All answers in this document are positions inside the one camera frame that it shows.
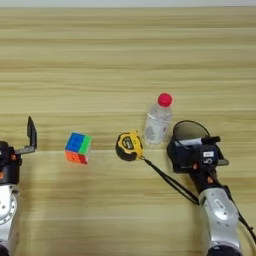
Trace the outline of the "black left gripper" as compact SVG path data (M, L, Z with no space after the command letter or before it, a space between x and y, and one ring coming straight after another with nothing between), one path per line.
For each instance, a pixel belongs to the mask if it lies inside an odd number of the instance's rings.
M0 147L0 185L17 185L22 164L20 155L34 153L37 149L37 130L31 117L28 117L27 137L29 144L22 149L14 151L13 147Z

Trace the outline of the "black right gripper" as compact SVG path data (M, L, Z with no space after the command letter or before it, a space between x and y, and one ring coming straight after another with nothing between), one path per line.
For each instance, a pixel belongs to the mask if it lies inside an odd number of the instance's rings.
M171 143L168 145L168 157L172 162L175 173L189 173L192 170L193 149L191 147L185 148ZM220 148L218 148L218 165L229 165L229 160L224 157ZM206 189L220 187L215 168L193 170L190 172L190 178L194 182L198 193Z

